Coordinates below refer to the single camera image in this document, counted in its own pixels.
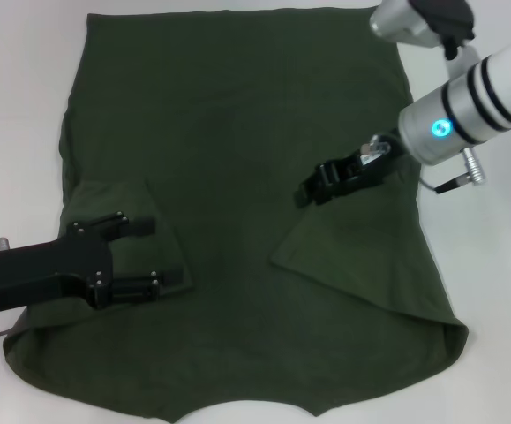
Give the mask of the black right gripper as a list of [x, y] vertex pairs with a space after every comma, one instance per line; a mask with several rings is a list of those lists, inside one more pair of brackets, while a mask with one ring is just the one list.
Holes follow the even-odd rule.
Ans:
[[375, 153], [354, 152], [351, 159], [326, 161], [317, 166], [317, 175], [301, 183], [294, 192], [294, 204], [305, 208], [323, 205], [359, 190], [383, 184], [396, 171], [400, 159], [408, 154], [398, 129], [375, 134], [369, 142]]

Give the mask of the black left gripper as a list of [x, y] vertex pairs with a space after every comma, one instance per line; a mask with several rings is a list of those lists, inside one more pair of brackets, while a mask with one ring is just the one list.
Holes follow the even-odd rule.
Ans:
[[0, 251], [0, 312], [62, 298], [80, 298], [94, 309], [158, 301], [185, 290], [182, 269], [113, 276], [109, 242], [155, 234], [152, 216], [116, 212], [92, 226], [71, 225], [56, 240]]

